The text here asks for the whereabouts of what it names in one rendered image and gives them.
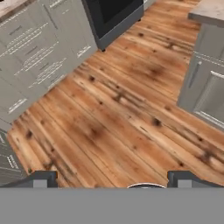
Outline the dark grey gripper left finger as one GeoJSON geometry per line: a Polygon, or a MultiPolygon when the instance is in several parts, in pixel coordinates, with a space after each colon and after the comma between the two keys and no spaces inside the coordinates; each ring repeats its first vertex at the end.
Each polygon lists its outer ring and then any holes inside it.
{"type": "Polygon", "coordinates": [[[56,171],[35,171],[26,178],[1,185],[1,188],[57,188],[56,171]]]}

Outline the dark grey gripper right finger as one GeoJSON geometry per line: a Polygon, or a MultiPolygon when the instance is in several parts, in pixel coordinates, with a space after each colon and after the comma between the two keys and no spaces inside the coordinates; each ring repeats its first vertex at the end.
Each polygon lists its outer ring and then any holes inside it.
{"type": "Polygon", "coordinates": [[[194,175],[190,171],[168,171],[167,172],[169,188],[203,188],[218,187],[224,188],[224,185],[218,185],[210,181],[206,181],[194,175]]]}

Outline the grey panelled cupboard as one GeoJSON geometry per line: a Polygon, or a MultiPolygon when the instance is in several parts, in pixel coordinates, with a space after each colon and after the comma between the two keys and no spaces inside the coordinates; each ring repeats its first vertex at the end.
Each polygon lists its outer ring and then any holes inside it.
{"type": "Polygon", "coordinates": [[[0,186],[25,177],[25,169],[7,140],[7,132],[0,129],[0,186]]]}

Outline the white and black round thing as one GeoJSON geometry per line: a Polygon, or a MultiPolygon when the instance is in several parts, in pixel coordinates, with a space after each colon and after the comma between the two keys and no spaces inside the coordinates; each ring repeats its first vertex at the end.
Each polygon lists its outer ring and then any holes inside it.
{"type": "Polygon", "coordinates": [[[129,185],[127,188],[166,188],[166,186],[155,184],[155,183],[135,183],[133,185],[129,185]]]}

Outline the grey island cupboard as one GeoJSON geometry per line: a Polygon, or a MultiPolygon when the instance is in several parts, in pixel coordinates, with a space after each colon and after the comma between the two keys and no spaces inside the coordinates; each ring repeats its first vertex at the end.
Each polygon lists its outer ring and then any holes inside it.
{"type": "Polygon", "coordinates": [[[201,26],[177,105],[224,132],[224,28],[201,26]]]}

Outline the grey cupboard and drawer run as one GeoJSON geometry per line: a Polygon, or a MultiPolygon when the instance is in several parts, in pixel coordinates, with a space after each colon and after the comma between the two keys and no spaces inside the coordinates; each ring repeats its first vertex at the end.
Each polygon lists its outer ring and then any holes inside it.
{"type": "Polygon", "coordinates": [[[0,0],[0,129],[96,50],[81,0],[0,0]]]}

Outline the black oven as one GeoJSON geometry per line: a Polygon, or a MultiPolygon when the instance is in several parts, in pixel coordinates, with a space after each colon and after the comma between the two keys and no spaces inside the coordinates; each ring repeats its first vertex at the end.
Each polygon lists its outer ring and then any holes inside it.
{"type": "Polygon", "coordinates": [[[144,14],[144,0],[81,0],[97,47],[101,51],[144,14]]]}

